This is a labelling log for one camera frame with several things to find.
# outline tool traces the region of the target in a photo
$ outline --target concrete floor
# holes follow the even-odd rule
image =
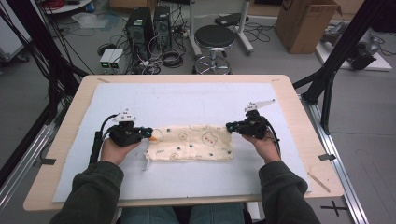
[[[99,30],[81,30],[65,15],[59,18],[64,26],[72,28],[73,34],[66,35],[79,56],[95,74],[102,74],[97,48],[119,35],[124,21],[118,17],[102,15],[110,20],[111,26]],[[215,17],[197,20],[200,24],[213,23]],[[276,19],[251,18],[250,22],[273,25]],[[247,56],[240,43],[227,51],[227,60],[234,74],[284,74],[292,82],[316,72],[321,63],[315,53],[307,55],[288,54],[279,42],[274,30],[265,31],[269,42],[252,42],[255,51]],[[384,49],[396,49],[396,37],[380,34],[385,40]],[[164,68],[161,74],[191,74],[193,56],[188,40],[184,63],[177,69]],[[87,70],[83,63],[72,55],[74,64]],[[384,56],[396,67],[395,56]],[[0,68],[0,106],[2,116],[0,131],[3,166],[9,155],[27,133],[30,126],[44,109],[48,99],[48,81],[39,73],[32,60],[28,63],[11,62]],[[307,87],[297,90],[302,93]],[[352,71],[340,69],[334,81],[330,131],[332,139],[346,167],[349,178],[361,201],[370,223],[396,223],[396,71]],[[33,167],[23,180],[7,208],[0,214],[0,223],[47,223],[53,212],[29,213],[22,208],[24,198],[32,185],[38,168]],[[345,205],[343,199],[309,201],[322,223],[350,223],[348,211],[324,210],[322,205]]]

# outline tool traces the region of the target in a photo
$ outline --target black stool seat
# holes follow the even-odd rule
[[[195,42],[203,48],[228,48],[234,41],[233,31],[224,26],[207,25],[195,32]]]

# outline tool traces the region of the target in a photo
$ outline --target hand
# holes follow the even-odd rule
[[[242,134],[256,148],[257,153],[264,159],[265,164],[271,161],[281,161],[279,154],[277,154],[276,145],[272,134],[267,131],[263,139],[257,139],[252,136]]]
[[[107,138],[102,144],[101,161],[109,161],[116,165],[123,162],[128,152],[138,147],[140,142],[132,144],[128,147],[119,147],[110,138]]]

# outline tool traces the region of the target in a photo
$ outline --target wooden table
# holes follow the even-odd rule
[[[88,76],[84,77],[78,92],[68,109],[64,121],[52,143],[47,158],[56,159],[54,165],[43,165],[24,202],[27,211],[61,209],[62,203],[53,203],[52,198],[58,186],[64,161],[72,146],[79,124],[90,105],[91,98],[99,83],[271,83],[285,120],[289,125],[305,170],[308,172],[312,192],[305,198],[339,197],[344,194],[343,187],[329,161],[321,161],[318,156],[325,153],[318,136],[306,115],[305,110],[291,85],[288,77],[282,75],[235,75],[235,76],[197,76],[197,75],[157,75],[157,76]],[[230,203],[257,202],[260,195],[134,200],[119,202],[119,206],[146,206],[163,204]]]

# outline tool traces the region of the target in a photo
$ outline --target stool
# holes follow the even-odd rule
[[[217,51],[229,49],[235,42],[233,31],[224,26],[207,25],[195,32],[195,43],[202,49],[210,50],[210,56],[203,56],[195,62],[192,69],[194,74],[231,74],[230,64],[222,57],[216,56]]]

